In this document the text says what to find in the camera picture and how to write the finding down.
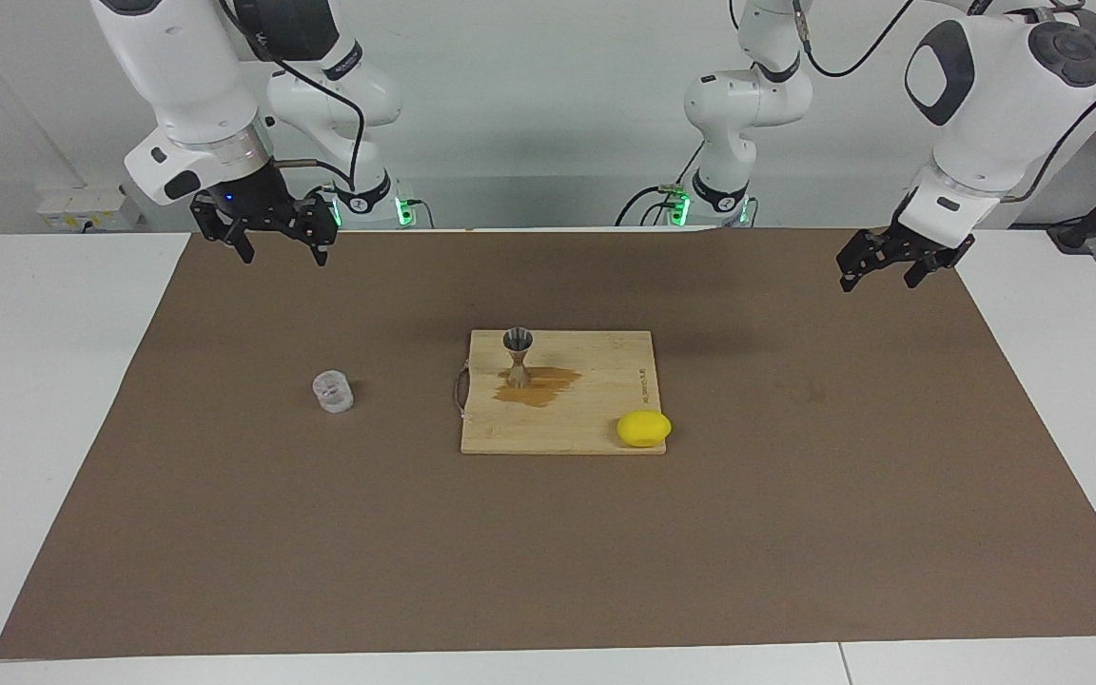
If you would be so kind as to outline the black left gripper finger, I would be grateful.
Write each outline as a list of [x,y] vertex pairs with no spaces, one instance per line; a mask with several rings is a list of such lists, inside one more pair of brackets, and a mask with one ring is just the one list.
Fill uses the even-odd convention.
[[857,230],[849,241],[836,253],[840,267],[840,287],[853,292],[861,278],[875,270],[887,269],[895,259],[888,252],[889,242],[882,235],[868,229]]
[[904,274],[904,283],[909,289],[916,287],[936,270],[947,269],[947,255],[944,252],[922,252],[912,260]]

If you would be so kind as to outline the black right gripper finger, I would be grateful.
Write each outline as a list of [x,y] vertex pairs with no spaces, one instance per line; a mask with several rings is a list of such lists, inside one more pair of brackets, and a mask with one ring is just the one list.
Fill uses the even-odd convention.
[[255,247],[246,235],[247,220],[226,218],[216,203],[204,192],[199,192],[191,199],[190,209],[202,237],[212,243],[230,246],[244,264],[252,264],[255,259]]
[[339,231],[338,218],[322,195],[309,195],[292,204],[288,235],[309,248],[319,267],[326,267],[329,247],[336,242]]

